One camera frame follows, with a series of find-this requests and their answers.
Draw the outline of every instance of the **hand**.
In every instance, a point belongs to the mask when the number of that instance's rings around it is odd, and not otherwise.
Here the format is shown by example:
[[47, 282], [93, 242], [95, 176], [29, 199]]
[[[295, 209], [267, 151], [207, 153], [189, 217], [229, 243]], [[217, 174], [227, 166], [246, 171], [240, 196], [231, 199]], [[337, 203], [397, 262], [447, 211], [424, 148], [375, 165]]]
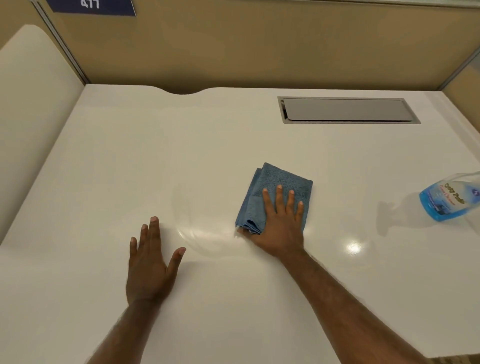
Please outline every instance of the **hand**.
[[266, 188], [263, 190], [267, 221], [262, 234], [251, 234], [247, 229], [240, 228], [239, 233], [253, 241], [255, 245], [280, 260], [293, 252], [303, 252], [303, 234], [301, 232], [303, 202], [299, 202], [297, 213], [293, 213], [295, 194], [288, 193], [287, 207], [283, 203], [283, 189], [276, 188], [276, 212]]
[[161, 304], [170, 294], [185, 248], [177, 249], [168, 266], [163, 261], [162, 241], [158, 218], [150, 219], [150, 227], [143, 224], [137, 249], [137, 239], [130, 240], [128, 262], [127, 302], [148, 300]]

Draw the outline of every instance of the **finger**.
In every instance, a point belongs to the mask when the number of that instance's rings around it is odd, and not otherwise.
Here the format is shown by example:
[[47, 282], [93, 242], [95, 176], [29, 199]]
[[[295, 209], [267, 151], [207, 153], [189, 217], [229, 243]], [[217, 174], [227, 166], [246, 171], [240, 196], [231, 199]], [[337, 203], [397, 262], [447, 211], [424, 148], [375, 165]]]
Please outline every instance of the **finger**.
[[237, 231], [242, 234], [245, 238], [247, 238], [248, 240], [251, 240], [252, 242], [255, 242], [259, 235], [257, 234], [252, 234], [251, 232], [249, 232], [247, 229], [245, 228], [238, 228]]
[[133, 264], [133, 260], [137, 255], [137, 239], [132, 237], [130, 239], [130, 259], [128, 260], [128, 267], [131, 267]]
[[295, 193], [293, 192], [293, 190], [290, 190], [290, 192], [288, 193], [287, 208], [286, 208], [287, 215], [293, 216], [294, 205], [295, 205]]
[[276, 199], [275, 199], [276, 213], [279, 215], [285, 214], [285, 205], [283, 204], [283, 187], [279, 184], [276, 187]]
[[150, 245], [150, 250], [162, 249], [162, 241], [160, 240], [160, 223], [158, 217], [152, 216], [150, 218], [150, 226], [148, 227], [147, 244]]
[[264, 195], [265, 213], [267, 214], [267, 216], [275, 214], [275, 209], [272, 205], [272, 200], [270, 200], [267, 189], [264, 188], [262, 193]]
[[303, 218], [303, 202], [300, 201], [298, 206], [297, 206], [297, 213], [295, 215], [295, 221], [301, 226], [302, 224], [302, 218]]
[[142, 229], [140, 230], [140, 241], [138, 243], [138, 250], [144, 247], [145, 242], [147, 240], [147, 233], [148, 233], [148, 225], [143, 224]]
[[172, 280], [172, 283], [175, 282], [181, 259], [183, 258], [186, 250], [187, 249], [183, 247], [178, 248], [176, 251], [173, 252], [172, 258], [170, 259], [170, 263], [167, 267], [167, 276], [169, 279]]

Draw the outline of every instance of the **bright light spot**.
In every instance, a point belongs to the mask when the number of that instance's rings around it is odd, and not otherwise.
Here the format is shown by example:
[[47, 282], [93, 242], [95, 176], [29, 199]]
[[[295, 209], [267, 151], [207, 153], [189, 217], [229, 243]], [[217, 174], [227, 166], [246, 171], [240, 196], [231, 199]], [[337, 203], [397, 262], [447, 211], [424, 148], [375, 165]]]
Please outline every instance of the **bright light spot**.
[[361, 245], [356, 241], [353, 241], [347, 245], [347, 251], [350, 254], [357, 254], [360, 252], [360, 250], [361, 250]]

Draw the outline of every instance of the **person's left hand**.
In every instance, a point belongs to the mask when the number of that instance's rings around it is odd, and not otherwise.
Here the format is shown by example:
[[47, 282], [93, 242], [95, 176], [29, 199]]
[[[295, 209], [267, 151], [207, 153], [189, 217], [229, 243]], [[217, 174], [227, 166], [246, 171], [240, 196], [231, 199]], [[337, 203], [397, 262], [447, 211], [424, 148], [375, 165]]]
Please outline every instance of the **person's left hand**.
[[174, 253], [168, 266], [163, 261], [162, 241], [158, 218], [150, 219], [150, 227], [142, 226], [140, 241], [130, 240], [130, 260], [128, 262], [127, 302], [146, 300], [161, 304], [170, 294], [185, 248]]

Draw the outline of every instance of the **folded cleaning cloth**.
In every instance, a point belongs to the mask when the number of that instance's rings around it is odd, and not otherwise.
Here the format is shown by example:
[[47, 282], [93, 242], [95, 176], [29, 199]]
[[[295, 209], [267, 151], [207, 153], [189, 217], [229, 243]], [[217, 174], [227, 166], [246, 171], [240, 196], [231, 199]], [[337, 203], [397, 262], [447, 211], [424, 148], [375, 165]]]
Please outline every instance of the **folded cleaning cloth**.
[[275, 205], [276, 187], [279, 184], [283, 187], [283, 200], [285, 204], [287, 203], [288, 192], [290, 190], [295, 191], [295, 212], [297, 212], [298, 202], [303, 202], [304, 211], [301, 225], [301, 230], [303, 231], [307, 221], [313, 181], [287, 172], [286, 170], [281, 170], [268, 163], [265, 163], [262, 168], [257, 168], [255, 171], [235, 225], [249, 230], [252, 234], [261, 234], [265, 229], [267, 220], [262, 191], [264, 188], [268, 190], [270, 199]]

